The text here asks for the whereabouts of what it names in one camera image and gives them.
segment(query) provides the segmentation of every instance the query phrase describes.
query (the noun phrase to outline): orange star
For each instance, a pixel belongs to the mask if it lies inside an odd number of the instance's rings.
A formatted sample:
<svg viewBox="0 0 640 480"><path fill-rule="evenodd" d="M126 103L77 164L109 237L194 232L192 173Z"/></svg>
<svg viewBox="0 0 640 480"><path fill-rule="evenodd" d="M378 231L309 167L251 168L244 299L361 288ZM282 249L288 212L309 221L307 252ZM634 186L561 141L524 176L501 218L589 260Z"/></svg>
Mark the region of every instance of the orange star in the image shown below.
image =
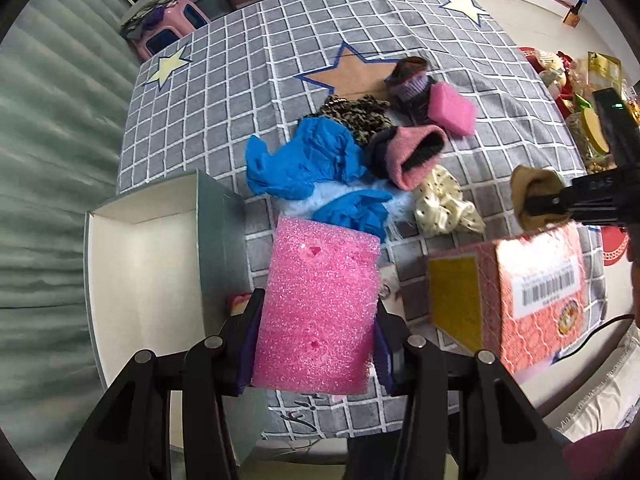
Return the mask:
<svg viewBox="0 0 640 480"><path fill-rule="evenodd" d="M393 72L397 59L365 59L351 45L343 42L334 64L299 74L308 83L323 86L329 94L356 100L364 95L386 100L385 79Z"/></svg>

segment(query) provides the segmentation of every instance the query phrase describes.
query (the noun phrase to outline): orange box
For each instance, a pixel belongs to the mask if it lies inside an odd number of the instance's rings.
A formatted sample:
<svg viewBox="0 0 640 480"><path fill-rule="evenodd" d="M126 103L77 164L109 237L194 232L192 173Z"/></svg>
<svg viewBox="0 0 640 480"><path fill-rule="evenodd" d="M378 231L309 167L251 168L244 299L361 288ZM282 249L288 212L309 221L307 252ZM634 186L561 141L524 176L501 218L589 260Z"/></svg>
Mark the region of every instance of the orange box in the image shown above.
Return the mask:
<svg viewBox="0 0 640 480"><path fill-rule="evenodd" d="M580 336L586 280L573 222L427 261L432 323L514 374Z"/></svg>

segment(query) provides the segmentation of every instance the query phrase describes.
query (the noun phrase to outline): pink sponge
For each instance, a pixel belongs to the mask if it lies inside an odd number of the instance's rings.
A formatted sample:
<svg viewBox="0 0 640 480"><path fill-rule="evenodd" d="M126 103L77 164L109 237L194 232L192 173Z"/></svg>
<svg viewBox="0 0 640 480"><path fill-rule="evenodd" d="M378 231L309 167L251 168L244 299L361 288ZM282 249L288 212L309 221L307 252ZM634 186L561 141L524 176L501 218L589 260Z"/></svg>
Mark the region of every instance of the pink sponge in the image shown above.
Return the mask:
<svg viewBox="0 0 640 480"><path fill-rule="evenodd" d="M476 132L476 107L449 83L440 81L431 87L427 115L459 136L472 136Z"/></svg>
<svg viewBox="0 0 640 480"><path fill-rule="evenodd" d="M259 388L361 394L380 279L376 236L278 220L255 351Z"/></svg>

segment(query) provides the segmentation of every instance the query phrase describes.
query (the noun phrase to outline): green curtain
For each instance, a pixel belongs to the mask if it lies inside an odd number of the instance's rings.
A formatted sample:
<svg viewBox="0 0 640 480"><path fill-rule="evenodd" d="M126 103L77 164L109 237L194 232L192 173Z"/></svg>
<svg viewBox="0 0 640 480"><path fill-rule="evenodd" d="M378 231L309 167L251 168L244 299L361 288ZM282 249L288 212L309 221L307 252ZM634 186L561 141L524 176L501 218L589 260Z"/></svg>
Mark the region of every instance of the green curtain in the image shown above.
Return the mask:
<svg viewBox="0 0 640 480"><path fill-rule="evenodd" d="M0 426L52 479L99 399L84 213L114 195L138 61L126 0L31 0L0 43Z"/></svg>

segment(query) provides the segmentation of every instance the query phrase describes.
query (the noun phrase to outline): crumpled blue fabric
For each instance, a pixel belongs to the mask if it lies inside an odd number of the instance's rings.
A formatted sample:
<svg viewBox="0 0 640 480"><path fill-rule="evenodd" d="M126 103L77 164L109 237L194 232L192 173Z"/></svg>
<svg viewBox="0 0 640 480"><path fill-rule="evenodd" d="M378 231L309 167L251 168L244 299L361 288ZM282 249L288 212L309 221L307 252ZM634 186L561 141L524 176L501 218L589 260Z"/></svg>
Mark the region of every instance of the crumpled blue fabric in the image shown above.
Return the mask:
<svg viewBox="0 0 640 480"><path fill-rule="evenodd" d="M316 211L312 220L363 231L386 239L385 222L388 211L382 205L393 196L386 191L363 189L332 200Z"/></svg>
<svg viewBox="0 0 640 480"><path fill-rule="evenodd" d="M244 158L251 191L287 200L309 197L315 182L337 180L346 184L367 171L362 150L351 132L326 117L301 120L293 139L273 155L262 140L252 136Z"/></svg>

